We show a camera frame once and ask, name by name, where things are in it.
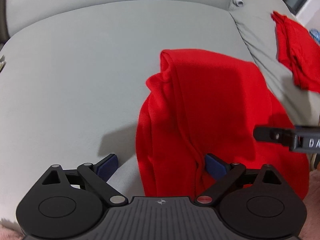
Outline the crumpled beige garment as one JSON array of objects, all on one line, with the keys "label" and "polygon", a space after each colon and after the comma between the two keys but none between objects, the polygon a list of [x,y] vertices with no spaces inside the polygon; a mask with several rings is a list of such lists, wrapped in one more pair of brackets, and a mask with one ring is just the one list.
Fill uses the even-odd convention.
[{"label": "crumpled beige garment", "polygon": [[0,72],[2,71],[3,67],[5,66],[5,64],[6,64],[5,56],[3,55],[3,56],[0,58]]}]

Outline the red sweatpants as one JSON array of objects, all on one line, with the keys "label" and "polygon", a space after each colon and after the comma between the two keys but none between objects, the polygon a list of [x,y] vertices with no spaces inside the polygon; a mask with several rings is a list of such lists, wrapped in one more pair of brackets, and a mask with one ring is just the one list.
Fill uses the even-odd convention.
[{"label": "red sweatpants", "polygon": [[309,190],[306,155],[257,142],[257,125],[292,128],[284,107],[259,68],[200,49],[164,50],[161,71],[149,77],[136,132],[136,155],[148,197],[196,198],[214,179],[205,171],[211,153],[248,168],[273,165],[294,192]]}]

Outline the light grey sofa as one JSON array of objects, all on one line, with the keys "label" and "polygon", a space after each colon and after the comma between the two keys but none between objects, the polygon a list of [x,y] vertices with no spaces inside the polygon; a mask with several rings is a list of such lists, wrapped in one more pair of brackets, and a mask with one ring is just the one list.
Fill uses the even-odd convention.
[{"label": "light grey sofa", "polygon": [[120,162],[110,184],[143,194],[137,119],[164,49],[252,61],[291,121],[316,125],[319,94],[295,87],[278,62],[273,11],[290,14],[282,0],[6,0],[1,220],[18,230],[16,207],[50,165],[109,153]]}]

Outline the red folded garment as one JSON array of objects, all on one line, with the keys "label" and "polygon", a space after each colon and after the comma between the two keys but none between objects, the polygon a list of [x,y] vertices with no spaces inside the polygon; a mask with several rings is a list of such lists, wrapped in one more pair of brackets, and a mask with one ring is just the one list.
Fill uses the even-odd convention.
[{"label": "red folded garment", "polygon": [[301,90],[319,93],[319,44],[298,22],[276,11],[278,61],[292,72],[293,83]]}]

